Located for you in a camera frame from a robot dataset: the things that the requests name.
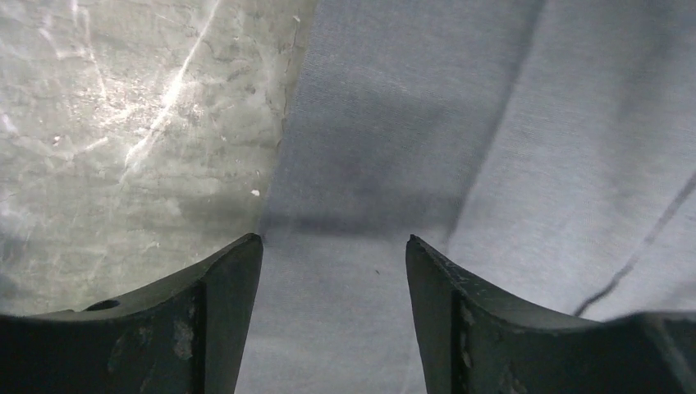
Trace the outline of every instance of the small hole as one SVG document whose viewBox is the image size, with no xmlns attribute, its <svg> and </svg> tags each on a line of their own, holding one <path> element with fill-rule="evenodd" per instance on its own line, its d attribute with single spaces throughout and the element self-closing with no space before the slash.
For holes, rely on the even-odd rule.
<svg viewBox="0 0 696 394">
<path fill-rule="evenodd" d="M 89 308 L 87 308 L 85 310 L 95 311 L 95 310 L 111 309 L 111 308 L 116 308 L 120 304 L 121 303 L 118 302 L 117 300 L 105 300 L 105 301 L 98 302 L 98 303 L 90 306 Z"/>
</svg>

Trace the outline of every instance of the gray fabric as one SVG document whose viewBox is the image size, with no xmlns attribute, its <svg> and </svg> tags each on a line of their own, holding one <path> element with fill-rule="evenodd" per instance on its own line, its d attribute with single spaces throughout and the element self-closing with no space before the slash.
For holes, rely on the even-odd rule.
<svg viewBox="0 0 696 394">
<path fill-rule="evenodd" d="M 410 233 L 567 313 L 613 279 L 587 317 L 696 309 L 694 28 L 680 0 L 320 1 L 237 391 L 423 393 Z"/>
</svg>

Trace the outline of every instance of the dark line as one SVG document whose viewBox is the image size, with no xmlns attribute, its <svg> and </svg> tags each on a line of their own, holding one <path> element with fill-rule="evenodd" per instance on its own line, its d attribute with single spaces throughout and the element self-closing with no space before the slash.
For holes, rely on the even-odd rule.
<svg viewBox="0 0 696 394">
<path fill-rule="evenodd" d="M 522 75 L 522 70 L 524 69 L 524 65 L 527 63 L 529 60 L 529 54 L 532 52 L 532 47 L 533 47 L 533 42 L 534 42 L 534 36 L 537 33 L 537 29 L 539 27 L 539 20 L 541 19 L 541 15 L 543 13 L 544 8 L 546 7 L 546 0 L 540 1 L 540 4 L 538 6 L 538 10 L 536 11 L 535 15 L 536 17 L 531 23 L 531 28 L 529 29 L 529 32 L 526 37 L 524 37 L 524 51 L 520 54 L 520 61 L 517 64 L 517 68 L 514 71 L 514 76 L 512 77 L 512 81 L 510 82 L 510 85 L 507 87 L 507 95 L 505 101 L 501 104 L 498 116 L 496 117 L 495 124 L 492 127 L 492 133 L 488 137 L 488 143 L 486 147 L 486 153 L 483 155 L 481 158 L 481 161 L 478 163 L 478 170 L 474 173 L 473 179 L 471 182 L 468 182 L 468 185 L 466 185 L 464 192 L 462 193 L 462 201 L 457 209 L 457 216 L 454 220 L 454 222 L 450 225 L 450 228 L 447 230 L 447 233 L 445 234 L 445 239 L 444 239 L 444 250 L 442 251 L 443 253 L 447 253 L 449 248 L 450 248 L 450 241 L 452 236 L 455 233 L 456 230 L 456 225 L 459 222 L 459 219 L 461 218 L 461 214 L 464 212 L 466 202 L 469 199 L 469 193 L 470 191 L 474 188 L 474 186 L 477 183 L 477 180 L 479 178 L 481 169 L 483 168 L 483 165 L 485 164 L 488 154 L 491 151 L 491 147 L 493 145 L 493 142 L 496 139 L 496 136 L 498 132 L 500 132 L 501 125 L 505 121 L 505 115 L 507 113 L 507 108 L 510 105 L 510 101 L 512 100 L 512 96 L 515 94 L 515 87 L 517 86 L 517 81 L 520 79 L 520 76 Z"/>
<path fill-rule="evenodd" d="M 681 205 L 686 201 L 686 199 L 689 198 L 694 190 L 696 190 L 696 172 L 691 175 L 684 187 L 667 206 L 665 212 L 662 213 L 650 232 L 645 236 L 645 238 L 643 238 L 643 242 L 640 243 L 638 249 L 626 261 L 624 267 L 614 274 L 614 277 L 611 278 L 609 283 L 604 286 L 604 288 L 602 288 L 596 294 L 590 296 L 587 300 L 583 301 L 583 303 L 580 304 L 580 306 L 573 313 L 574 316 L 582 316 L 589 307 L 596 304 L 602 298 L 608 296 L 612 291 L 614 291 L 614 289 L 616 289 L 617 286 L 619 286 L 621 279 L 633 271 L 635 264 L 642 256 L 642 252 L 655 242 L 657 236 L 660 235 L 667 223 L 669 223 L 675 216 L 676 211 L 679 210 Z"/>
</svg>

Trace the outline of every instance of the scratched plastic surface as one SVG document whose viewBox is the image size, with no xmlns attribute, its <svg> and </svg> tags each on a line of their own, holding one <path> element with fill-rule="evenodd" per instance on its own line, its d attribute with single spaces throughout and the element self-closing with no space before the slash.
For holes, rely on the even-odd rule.
<svg viewBox="0 0 696 394">
<path fill-rule="evenodd" d="M 83 308 L 253 230 L 309 3 L 2 1 L 0 310 Z"/>
</svg>

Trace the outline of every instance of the white speck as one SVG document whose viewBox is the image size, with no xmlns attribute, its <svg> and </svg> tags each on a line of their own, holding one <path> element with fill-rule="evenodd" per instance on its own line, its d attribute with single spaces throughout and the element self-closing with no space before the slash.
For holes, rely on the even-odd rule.
<svg viewBox="0 0 696 394">
<path fill-rule="evenodd" d="M 85 146 L 85 148 L 82 149 L 82 152 L 83 153 L 91 152 L 91 151 L 95 150 L 96 148 L 98 148 L 102 145 L 105 145 L 105 144 L 108 144 L 108 137 L 100 138 L 100 139 L 94 141 L 92 144 Z"/>
<path fill-rule="evenodd" d="M 144 127 L 138 127 L 137 130 L 133 131 L 133 134 L 145 137 L 148 134 L 148 130 Z"/>
<path fill-rule="evenodd" d="M 176 199 L 168 199 L 164 206 L 167 207 L 167 211 L 173 216 L 181 216 L 181 209 L 179 208 L 179 201 Z"/>
<path fill-rule="evenodd" d="M 78 4 L 77 0 L 72 0 L 70 2 L 70 11 L 72 11 L 72 22 L 75 24 L 75 27 L 77 27 L 77 12 L 80 10 L 80 5 Z"/>
<path fill-rule="evenodd" d="M 157 241 L 152 241 L 152 242 L 150 242 L 149 244 L 147 244 L 147 245 L 143 248 L 143 253 L 144 253 L 144 252 L 147 252 L 148 250 L 150 250 L 150 249 L 152 249 L 152 248 L 159 249 L 159 242 L 157 242 Z"/>
<path fill-rule="evenodd" d="M 2 118 L 2 124 L 5 125 L 5 130 L 7 130 L 8 132 L 10 132 L 12 134 L 17 134 L 17 128 L 12 123 L 12 119 L 10 119 L 10 117 L 6 113 L 3 113 L 1 118 Z"/>
<path fill-rule="evenodd" d="M 469 355 L 469 353 L 464 352 L 464 353 L 462 353 L 462 356 L 463 356 L 462 358 L 464 359 L 464 365 L 466 366 L 466 368 L 471 368 L 471 356 Z"/>
<path fill-rule="evenodd" d="M 101 122 L 101 126 L 110 125 L 111 123 L 113 123 L 115 121 L 127 120 L 128 116 L 130 116 L 133 113 L 133 111 L 135 110 L 135 106 L 131 106 L 128 103 L 124 103 L 124 104 L 127 106 L 126 109 L 119 111 L 116 115 L 114 115 L 112 117 L 108 117 L 108 118 L 104 119 Z M 144 134 L 144 129 L 137 130 L 137 131 L 135 131 L 135 133 L 140 133 L 142 135 L 142 134 Z"/>
</svg>

